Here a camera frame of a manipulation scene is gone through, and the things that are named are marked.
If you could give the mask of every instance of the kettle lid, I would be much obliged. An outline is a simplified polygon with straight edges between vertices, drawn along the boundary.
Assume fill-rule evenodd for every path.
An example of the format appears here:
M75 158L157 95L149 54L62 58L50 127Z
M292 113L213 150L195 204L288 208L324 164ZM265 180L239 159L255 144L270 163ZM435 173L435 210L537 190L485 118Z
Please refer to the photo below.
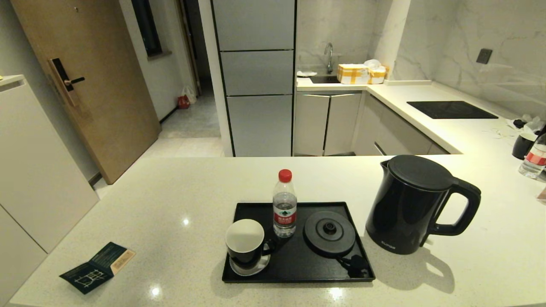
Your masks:
M445 191L453 184L445 167L426 158L400 155L389 160L387 167L397 179L421 190Z

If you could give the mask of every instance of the mug handle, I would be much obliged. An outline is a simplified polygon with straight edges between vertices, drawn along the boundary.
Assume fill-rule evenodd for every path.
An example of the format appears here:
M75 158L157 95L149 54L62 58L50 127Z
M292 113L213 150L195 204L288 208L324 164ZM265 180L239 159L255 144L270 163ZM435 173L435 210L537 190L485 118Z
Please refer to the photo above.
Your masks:
M265 244L267 244L269 246L268 250L264 249ZM273 253L275 251L275 249L277 249L277 242L275 242L272 239L266 240L264 242L264 245L262 245L262 256L270 255L271 253Z
M468 199L466 204L465 211L461 214L460 218L453 225L438 224L436 220L440 216L443 207L446 205L446 202L449 200L449 197L453 193L458 193L463 195ZM453 186L449 190L449 194L446 199L438 209L438 213L434 217L431 225L429 226L429 234L438 234L438 235L458 235L465 231L466 227L470 224L476 211L478 211L479 203L482 198L482 192L478 189L477 186L470 184L464 180L455 178Z

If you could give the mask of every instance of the baseboard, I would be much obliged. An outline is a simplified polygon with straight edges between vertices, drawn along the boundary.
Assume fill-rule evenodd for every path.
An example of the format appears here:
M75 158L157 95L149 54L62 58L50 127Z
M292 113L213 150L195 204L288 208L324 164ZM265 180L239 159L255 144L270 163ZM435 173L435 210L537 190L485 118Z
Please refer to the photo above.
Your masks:
M97 173L95 174L95 176L91 177L91 179L89 179L89 184L91 185L91 187L93 187L95 184L97 184L97 182L99 182L99 180L102 178L102 174L101 173Z
M165 117L162 118L159 121L159 123L163 123L164 121L166 121L169 118L169 116L171 116L174 113L174 111L176 111L176 110L178 110L178 107L175 107L171 112L169 112L167 115L165 115Z

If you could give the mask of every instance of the plastic water bottle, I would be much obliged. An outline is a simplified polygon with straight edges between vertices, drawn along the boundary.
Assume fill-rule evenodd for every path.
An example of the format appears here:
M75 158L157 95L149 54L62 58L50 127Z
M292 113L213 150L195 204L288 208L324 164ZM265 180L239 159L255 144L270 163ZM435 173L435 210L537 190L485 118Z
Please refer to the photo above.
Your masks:
M546 134L542 134L533 144L519 167L523 176L536 179L546 166Z
M297 204L292 172L282 169L273 190L273 230L279 238L288 238L296 231Z

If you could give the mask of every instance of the induction cooktop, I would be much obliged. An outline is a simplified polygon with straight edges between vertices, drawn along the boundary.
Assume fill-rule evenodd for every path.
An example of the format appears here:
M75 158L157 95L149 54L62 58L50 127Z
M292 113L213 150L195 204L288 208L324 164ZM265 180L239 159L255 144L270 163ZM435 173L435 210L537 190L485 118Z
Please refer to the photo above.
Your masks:
M498 119L497 116L464 101L408 101L432 119Z

